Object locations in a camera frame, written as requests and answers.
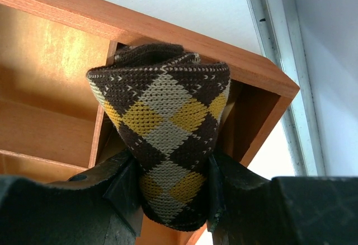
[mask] brown and yellow argyle pattern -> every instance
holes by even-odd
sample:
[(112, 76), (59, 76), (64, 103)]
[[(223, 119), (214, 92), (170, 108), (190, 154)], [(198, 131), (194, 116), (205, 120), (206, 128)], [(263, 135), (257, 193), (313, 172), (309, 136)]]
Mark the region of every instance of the brown and yellow argyle pattern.
[(87, 79), (139, 163), (150, 219), (193, 231), (208, 216), (208, 157), (229, 93), (225, 63), (201, 64), (182, 46), (124, 48)]

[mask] white window frame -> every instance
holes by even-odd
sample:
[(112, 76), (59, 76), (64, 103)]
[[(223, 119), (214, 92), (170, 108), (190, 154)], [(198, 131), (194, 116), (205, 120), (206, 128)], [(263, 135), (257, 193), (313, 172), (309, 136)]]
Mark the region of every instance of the white window frame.
[(300, 92), (282, 118), (295, 173), (298, 176), (325, 176), (295, 0), (247, 2), (262, 55), (300, 86)]

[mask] wooden shelf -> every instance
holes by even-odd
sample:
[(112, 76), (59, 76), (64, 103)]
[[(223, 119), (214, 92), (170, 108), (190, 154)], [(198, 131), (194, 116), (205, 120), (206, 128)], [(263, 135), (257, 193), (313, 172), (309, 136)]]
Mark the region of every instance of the wooden shelf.
[(22, 175), (38, 182), (66, 181), (85, 168), (61, 164), (38, 157), (30, 157), (0, 150), (0, 174)]
[(95, 122), (0, 100), (0, 149), (88, 167)]
[(1, 97), (95, 121), (86, 72), (106, 63), (109, 40), (0, 5)]

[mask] argyle sock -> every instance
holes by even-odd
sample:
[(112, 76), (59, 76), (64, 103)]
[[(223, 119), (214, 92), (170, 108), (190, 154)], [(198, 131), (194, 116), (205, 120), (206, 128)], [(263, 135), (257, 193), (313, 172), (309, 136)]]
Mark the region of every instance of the argyle sock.
[(208, 157), (229, 93), (225, 63), (201, 64), (180, 45), (125, 47), (88, 71), (92, 91), (139, 163), (149, 219), (199, 229), (209, 210)]

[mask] wooden shelf edge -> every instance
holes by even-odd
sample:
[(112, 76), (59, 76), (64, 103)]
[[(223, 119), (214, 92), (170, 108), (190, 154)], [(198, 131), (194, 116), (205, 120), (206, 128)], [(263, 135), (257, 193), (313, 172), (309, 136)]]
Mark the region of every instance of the wooden shelf edge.
[(35, 160), (35, 161), (41, 161), (41, 162), (46, 162), (46, 163), (50, 163), (50, 164), (56, 164), (56, 165), (60, 165), (60, 166), (63, 166), (63, 167), (74, 168), (74, 169), (77, 169), (77, 170), (79, 170), (79, 171), (86, 171), (86, 170), (88, 170), (88, 168), (84, 168), (84, 167), (80, 167), (80, 166), (75, 166), (75, 165), (71, 165), (71, 164), (66, 164), (66, 163), (62, 163), (62, 162), (58, 162), (58, 161), (53, 161), (53, 160), (49, 160), (49, 159), (45, 159), (45, 158), (40, 158), (40, 157), (28, 156), (27, 154), (16, 153), (16, 152), (7, 151), (7, 150), (3, 150), (3, 149), (0, 149), (0, 154), (3, 154), (3, 155), (5, 155), (5, 156), (26, 158), (26, 159), (32, 159), (32, 160)]
[[(114, 60), (114, 54), (117, 49), (117, 42), (110, 41), (108, 53), (107, 53), (107, 61), (106, 65), (112, 64)], [(97, 157), (98, 157), (98, 146), (100, 144), (100, 136), (101, 136), (101, 129), (103, 124), (103, 116), (105, 112), (101, 105), (98, 105), (97, 109), (97, 116), (96, 116), (96, 123), (95, 123), (95, 130), (93, 132), (93, 140), (92, 140), (92, 147), (91, 147), (91, 155), (89, 156), (89, 163), (88, 168), (93, 168), (96, 164)]]
[(293, 99), (299, 87), (270, 60), (103, 0), (0, 0), (0, 3), (124, 44), (151, 39), (229, 64), (232, 78)]
[(245, 155), (241, 159), (240, 163), (243, 166), (248, 167), (248, 165), (251, 163), (258, 150), (261, 148), (261, 146), (269, 136), (270, 132), (272, 132), (276, 124), (280, 121), (287, 107), (291, 104), (291, 101), (292, 100), (287, 97), (281, 96), (279, 98), (275, 107), (263, 123), (256, 138), (251, 143), (250, 148), (246, 151)]

